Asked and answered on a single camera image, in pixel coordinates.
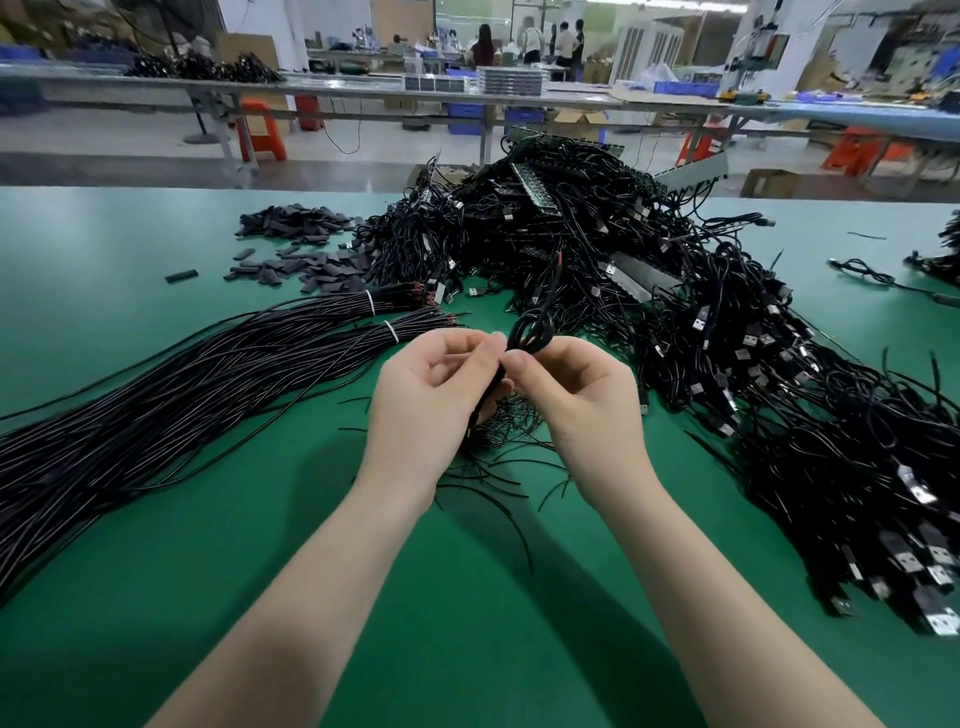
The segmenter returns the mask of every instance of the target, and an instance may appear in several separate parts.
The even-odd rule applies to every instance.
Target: long dark hair
[[[475,65],[493,65],[493,36],[487,23],[480,26],[477,41],[473,44],[473,63]]]

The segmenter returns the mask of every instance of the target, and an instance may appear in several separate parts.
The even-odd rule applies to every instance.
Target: green table
[[[191,189],[0,188],[0,412],[81,386],[222,317],[296,295],[221,275],[248,244],[237,216],[269,204],[349,215],[393,195]],[[860,256],[903,281],[912,248],[934,254],[938,205],[713,200],[704,214],[761,210],[773,229],[745,248],[796,289],[796,307],[865,361],[928,379],[940,355],[960,396],[960,310],[871,288],[825,258]],[[848,231],[886,235],[877,241]],[[198,279],[167,285],[187,268]],[[922,280],[949,291],[934,280]],[[465,323],[506,330],[506,295],[458,298]],[[346,491],[374,373],[299,405],[230,458],[103,519],[0,610],[0,725],[137,726],[195,666]],[[852,590],[856,619],[824,614],[777,527],[654,404],[646,437],[664,485],[774,609],[890,726],[953,726],[958,645],[919,636]],[[235,433],[242,434],[244,428]],[[612,537],[560,474],[510,466],[530,541],[488,503],[447,492],[402,550],[344,674],[327,726],[700,725],[684,679]]]

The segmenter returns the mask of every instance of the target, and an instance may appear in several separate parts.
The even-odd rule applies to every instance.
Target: pile of black parts
[[[301,205],[270,206],[259,212],[240,216],[237,237],[260,235],[289,240],[290,245],[276,251],[276,258],[248,260],[254,248],[240,251],[233,257],[236,265],[224,276],[226,280],[255,279],[264,285],[280,285],[283,279],[297,276],[301,293],[357,292],[372,280],[372,246],[350,239],[337,249],[316,250],[327,245],[330,235],[353,231],[354,223],[342,212],[327,207]]]
[[[427,279],[448,300],[507,288],[519,314],[562,255],[556,332],[598,338],[634,367],[644,406],[655,390],[723,438],[691,432],[783,527],[827,609],[849,614],[853,584],[957,634],[940,594],[957,566],[960,428],[939,373],[928,386],[814,343],[790,288],[742,250],[745,226],[773,221],[701,218],[710,187],[667,192],[603,145],[537,135],[460,186],[427,165],[356,236],[377,283]]]
[[[125,76],[151,79],[184,79],[186,81],[233,81],[238,84],[279,84],[283,77],[264,65],[255,54],[246,53],[236,61],[215,62],[188,50],[175,59],[143,54],[133,59]]]
[[[77,392],[0,418],[68,405],[0,435],[0,604],[22,583],[19,576],[105,514],[206,470],[294,404],[365,374],[396,343],[456,326],[454,317],[424,303],[419,283],[278,303],[217,322]],[[389,327],[357,326],[401,311],[411,312]],[[84,393],[155,359],[162,360],[84,401]],[[216,455],[203,455],[218,437],[261,415],[270,417]]]
[[[905,262],[935,278],[960,285],[960,210],[953,211],[953,217],[940,237],[944,240],[944,247],[950,250],[949,254],[922,257],[914,251]]]

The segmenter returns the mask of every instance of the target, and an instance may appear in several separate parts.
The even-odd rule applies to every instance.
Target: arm
[[[567,337],[502,362],[626,553],[713,728],[881,725],[660,485],[626,365]]]
[[[503,334],[442,329],[383,365],[347,497],[148,726],[317,725],[505,349]],[[501,382],[492,398],[510,391]],[[481,417],[494,409],[488,401]]]

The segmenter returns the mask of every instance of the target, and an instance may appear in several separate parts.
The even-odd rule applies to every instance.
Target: fingernail
[[[503,352],[503,354],[500,355],[500,363],[503,364],[504,369],[510,370],[514,374],[518,374],[523,371],[523,368],[527,364],[527,360],[521,350],[511,349],[510,351]]]

